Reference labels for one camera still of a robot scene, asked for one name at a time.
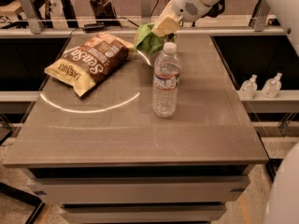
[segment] table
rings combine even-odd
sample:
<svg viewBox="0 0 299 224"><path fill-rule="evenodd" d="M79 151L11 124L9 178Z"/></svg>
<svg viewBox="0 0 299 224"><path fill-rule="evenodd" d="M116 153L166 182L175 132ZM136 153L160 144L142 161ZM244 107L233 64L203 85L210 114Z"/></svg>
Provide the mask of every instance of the table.
<svg viewBox="0 0 299 224"><path fill-rule="evenodd" d="M66 50L90 36L73 35ZM171 119L153 113L153 69L134 53L84 98L50 77L4 165L24 169L70 223L220 218L268 157L209 35L178 34L177 44Z"/></svg>

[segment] white bottle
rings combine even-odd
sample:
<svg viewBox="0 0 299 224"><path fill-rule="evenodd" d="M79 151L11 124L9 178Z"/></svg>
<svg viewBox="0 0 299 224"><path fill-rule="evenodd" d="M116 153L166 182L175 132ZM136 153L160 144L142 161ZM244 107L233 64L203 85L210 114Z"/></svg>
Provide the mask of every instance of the white bottle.
<svg viewBox="0 0 299 224"><path fill-rule="evenodd" d="M245 100L252 99L254 93L258 89L258 85L256 84L256 75L252 75L252 77L248 80L245 80L240 88L240 96Z"/></svg>
<svg viewBox="0 0 299 224"><path fill-rule="evenodd" d="M170 117L176 111L179 75L177 44L166 42L163 51L155 60L152 85L152 107L159 117Z"/></svg>
<svg viewBox="0 0 299 224"><path fill-rule="evenodd" d="M281 78L282 74L278 73L274 78L269 78L262 89L262 94L268 98L274 98L277 96L281 89Z"/></svg>

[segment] floor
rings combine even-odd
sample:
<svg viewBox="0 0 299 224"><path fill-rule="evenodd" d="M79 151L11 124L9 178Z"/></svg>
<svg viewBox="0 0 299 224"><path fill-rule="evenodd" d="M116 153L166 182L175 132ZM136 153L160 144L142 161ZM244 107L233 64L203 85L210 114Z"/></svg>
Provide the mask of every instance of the floor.
<svg viewBox="0 0 299 224"><path fill-rule="evenodd" d="M89 0L73 0L74 8L78 13L78 17L93 15ZM134 0L113 0L118 16L127 16L129 18L140 16L140 7L133 6ZM160 0L153 15L159 15L168 0ZM223 19L213 21L219 25L225 25L227 18L231 22L238 22L238 15L249 15L254 8L256 0L228 0L227 15ZM151 7L154 7L156 0L151 0ZM252 123L257 130L265 131L263 133L263 143L271 158L284 158L286 153L294 144L299 141L299 125L292 123L290 132L286 136L282 136L278 131L276 122ZM4 158L9 152L9 148L13 145L14 138L10 137L0 146L0 182L6 183L14 188L21 189L31 193L26 185L29 178L19 169L7 169L2 165ZM256 165L249 174L250 184L244 193L236 200L226 204L227 212L218 221L212 224L262 224L263 213L269 197L269 191L272 186L269 174L264 165ZM0 194L0 217L2 224L23 224L30 216L34 207L25 203L16 201L8 196ZM39 215L35 224L67 224L67 222L59 216L58 206L46 205L43 212Z"/></svg>

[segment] gray tabletop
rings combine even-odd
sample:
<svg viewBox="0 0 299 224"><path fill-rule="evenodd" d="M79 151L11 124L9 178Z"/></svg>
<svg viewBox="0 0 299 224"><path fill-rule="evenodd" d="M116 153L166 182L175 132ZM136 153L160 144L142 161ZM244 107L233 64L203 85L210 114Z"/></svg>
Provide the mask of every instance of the gray tabletop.
<svg viewBox="0 0 299 224"><path fill-rule="evenodd" d="M87 38L74 35L67 49ZM4 164L265 163L262 143L210 37L178 35L177 43L182 72L171 119L153 113L153 69L134 53L84 98L50 78Z"/></svg>

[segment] small white bottle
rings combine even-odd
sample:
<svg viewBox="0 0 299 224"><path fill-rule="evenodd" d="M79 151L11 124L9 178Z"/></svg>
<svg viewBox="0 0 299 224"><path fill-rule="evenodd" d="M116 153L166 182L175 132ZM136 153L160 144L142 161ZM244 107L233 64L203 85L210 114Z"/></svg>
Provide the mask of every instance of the small white bottle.
<svg viewBox="0 0 299 224"><path fill-rule="evenodd" d="M245 80L240 88L240 96L244 100L251 100L254 93L258 89L256 84L256 75L252 75L250 79Z"/></svg>
<svg viewBox="0 0 299 224"><path fill-rule="evenodd" d="M168 118L176 111L179 76L177 44L166 42L155 60L152 85L152 107L159 117Z"/></svg>
<svg viewBox="0 0 299 224"><path fill-rule="evenodd" d="M262 89L262 94L268 98L274 98L277 96L281 89L281 79L282 74L278 73L274 78L269 78Z"/></svg>

